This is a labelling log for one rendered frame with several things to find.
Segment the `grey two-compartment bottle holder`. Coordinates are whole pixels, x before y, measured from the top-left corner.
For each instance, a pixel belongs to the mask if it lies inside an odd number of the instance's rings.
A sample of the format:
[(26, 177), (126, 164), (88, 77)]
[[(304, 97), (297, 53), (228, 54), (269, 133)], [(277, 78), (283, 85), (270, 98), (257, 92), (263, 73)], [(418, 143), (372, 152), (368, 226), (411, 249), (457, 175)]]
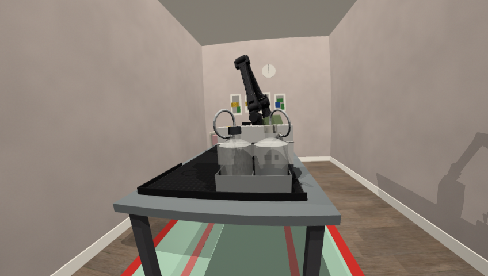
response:
[(255, 175), (253, 164), (252, 175), (215, 175), (216, 191), (247, 193), (291, 193), (292, 175)]

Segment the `white plastic bottle with beige cap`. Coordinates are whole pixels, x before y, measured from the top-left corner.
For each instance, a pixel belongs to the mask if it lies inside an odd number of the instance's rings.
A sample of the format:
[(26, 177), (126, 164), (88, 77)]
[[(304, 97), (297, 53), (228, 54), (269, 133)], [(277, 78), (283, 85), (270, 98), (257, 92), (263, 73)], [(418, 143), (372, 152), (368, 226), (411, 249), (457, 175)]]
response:
[(276, 133), (277, 125), (264, 125), (265, 139), (254, 144), (255, 175), (288, 175), (288, 143)]

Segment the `black perforated breadboard table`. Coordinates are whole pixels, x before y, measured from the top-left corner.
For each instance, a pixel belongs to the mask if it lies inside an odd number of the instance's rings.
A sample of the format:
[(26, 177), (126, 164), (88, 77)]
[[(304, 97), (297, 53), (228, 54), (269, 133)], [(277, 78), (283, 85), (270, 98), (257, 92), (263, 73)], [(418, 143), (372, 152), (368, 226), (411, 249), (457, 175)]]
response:
[[(217, 145), (175, 169), (146, 188), (216, 191), (215, 175), (218, 172)], [(293, 171), (291, 193), (304, 192)]]

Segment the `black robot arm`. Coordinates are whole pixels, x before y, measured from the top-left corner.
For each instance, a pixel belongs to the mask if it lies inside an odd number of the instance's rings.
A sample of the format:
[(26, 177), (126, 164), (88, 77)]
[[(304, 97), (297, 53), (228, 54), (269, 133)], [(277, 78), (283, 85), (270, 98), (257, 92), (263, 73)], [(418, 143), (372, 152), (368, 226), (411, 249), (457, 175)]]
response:
[[(239, 64), (240, 63), (240, 64)], [(246, 90), (247, 105), (249, 110), (249, 120), (251, 122), (242, 122), (242, 126), (245, 125), (258, 125), (258, 122), (262, 121), (262, 118), (269, 117), (270, 102), (267, 95), (263, 95), (259, 85), (254, 77), (254, 74), (250, 67), (250, 60), (247, 55), (243, 55), (234, 61), (235, 68), (240, 69), (243, 84)], [(260, 100), (259, 100), (260, 99)], [(259, 113), (262, 111), (262, 114)]]

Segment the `white plastic bottle with black cap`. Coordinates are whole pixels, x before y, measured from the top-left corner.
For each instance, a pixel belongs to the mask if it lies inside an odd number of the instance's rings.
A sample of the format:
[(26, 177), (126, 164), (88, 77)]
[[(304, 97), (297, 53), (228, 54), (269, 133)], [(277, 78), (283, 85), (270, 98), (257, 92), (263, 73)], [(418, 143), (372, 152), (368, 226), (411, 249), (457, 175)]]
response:
[(230, 139), (219, 145), (221, 175), (252, 175), (252, 143), (241, 139), (241, 126), (228, 126)]

